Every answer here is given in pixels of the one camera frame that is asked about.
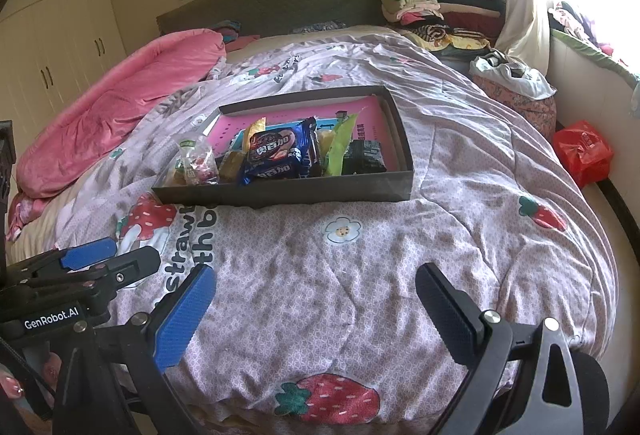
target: white wardrobe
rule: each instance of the white wardrobe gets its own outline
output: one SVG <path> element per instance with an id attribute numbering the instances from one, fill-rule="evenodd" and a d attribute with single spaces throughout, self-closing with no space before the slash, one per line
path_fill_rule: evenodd
<path id="1" fill-rule="evenodd" d="M 16 154 L 125 55 L 111 0 L 8 0 L 0 120 L 14 122 Z"/>

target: blue cookie package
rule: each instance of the blue cookie package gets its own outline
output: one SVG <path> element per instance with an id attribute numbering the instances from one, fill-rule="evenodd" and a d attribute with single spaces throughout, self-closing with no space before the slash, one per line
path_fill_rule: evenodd
<path id="1" fill-rule="evenodd" d="M 294 179 L 319 173 L 316 119 L 256 132 L 240 170 L 240 184 L 259 179 Z"/>

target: snack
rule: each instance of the snack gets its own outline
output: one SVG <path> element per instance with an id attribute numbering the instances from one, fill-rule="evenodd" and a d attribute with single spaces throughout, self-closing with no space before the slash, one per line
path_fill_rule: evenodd
<path id="1" fill-rule="evenodd" d="M 313 165 L 318 164 L 315 131 L 316 120 L 309 118 L 295 126 L 256 132 L 242 163 L 240 183 L 308 176 Z"/>
<path id="2" fill-rule="evenodd" d="M 206 136 L 187 134 L 176 139 L 180 146 L 180 160 L 184 168 L 184 180 L 188 186 L 217 184 L 218 167 L 213 148 Z"/>
<path id="3" fill-rule="evenodd" d="M 386 171 L 378 141 L 354 139 L 342 159 L 342 174 L 383 173 Z"/>
<path id="4" fill-rule="evenodd" d="M 334 126 L 334 140 L 329 147 L 329 152 L 324 159 L 324 174 L 325 177 L 332 177 L 335 175 L 342 175 L 342 159 L 351 142 L 351 134 L 353 134 L 353 128 L 356 126 L 357 114 L 351 114 L 348 118 L 337 123 Z"/>
<path id="5" fill-rule="evenodd" d="M 326 154 L 329 153 L 331 143 L 334 142 L 335 132 L 324 128 L 316 131 L 316 136 L 318 136 L 318 144 L 320 146 L 320 158 L 324 159 Z"/>
<path id="6" fill-rule="evenodd" d="M 179 154 L 175 156 L 171 167 L 167 171 L 162 186 L 187 186 L 187 182 L 184 180 L 184 166 L 182 166 L 182 159 Z"/>
<path id="7" fill-rule="evenodd" d="M 229 150 L 220 164 L 218 171 L 220 172 L 221 182 L 235 182 L 238 180 L 238 173 L 242 168 L 244 154 L 239 150 Z"/>
<path id="8" fill-rule="evenodd" d="M 251 126 L 247 126 L 242 135 L 242 153 L 246 154 L 249 151 L 249 141 L 257 132 L 264 132 L 267 128 L 267 118 L 260 118 Z"/>

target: screw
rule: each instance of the screw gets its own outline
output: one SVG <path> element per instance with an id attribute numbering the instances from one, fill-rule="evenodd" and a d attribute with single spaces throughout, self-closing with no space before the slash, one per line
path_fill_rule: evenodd
<path id="1" fill-rule="evenodd" d="M 545 327 L 556 332 L 560 328 L 560 323 L 555 318 L 545 318 Z"/>
<path id="2" fill-rule="evenodd" d="M 129 321 L 132 325 L 140 327 L 149 321 L 149 314 L 146 312 L 136 312 Z"/>
<path id="3" fill-rule="evenodd" d="M 81 332 L 84 332 L 87 328 L 87 323 L 84 320 L 80 320 L 78 322 L 75 323 L 74 325 L 74 330 L 79 334 Z"/>
<path id="4" fill-rule="evenodd" d="M 484 320 L 487 323 L 500 323 L 500 315 L 495 310 L 487 310 L 484 312 Z"/>

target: cable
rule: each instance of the cable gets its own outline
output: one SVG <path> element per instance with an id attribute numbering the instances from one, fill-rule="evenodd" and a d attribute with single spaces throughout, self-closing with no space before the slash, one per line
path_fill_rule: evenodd
<path id="1" fill-rule="evenodd" d="M 53 391 L 53 389 L 47 384 L 43 377 L 37 371 L 33 370 L 33 368 L 31 368 L 31 365 L 27 363 L 25 358 L 18 354 L 18 352 L 16 352 L 9 343 L 4 341 L 1 336 L 0 345 L 2 346 L 2 348 L 4 348 L 4 350 L 8 352 L 8 354 L 12 358 L 14 358 L 15 362 L 18 363 L 24 370 L 29 372 L 33 379 L 35 379 L 47 392 L 49 392 L 52 397 L 56 396 L 56 392 Z"/>

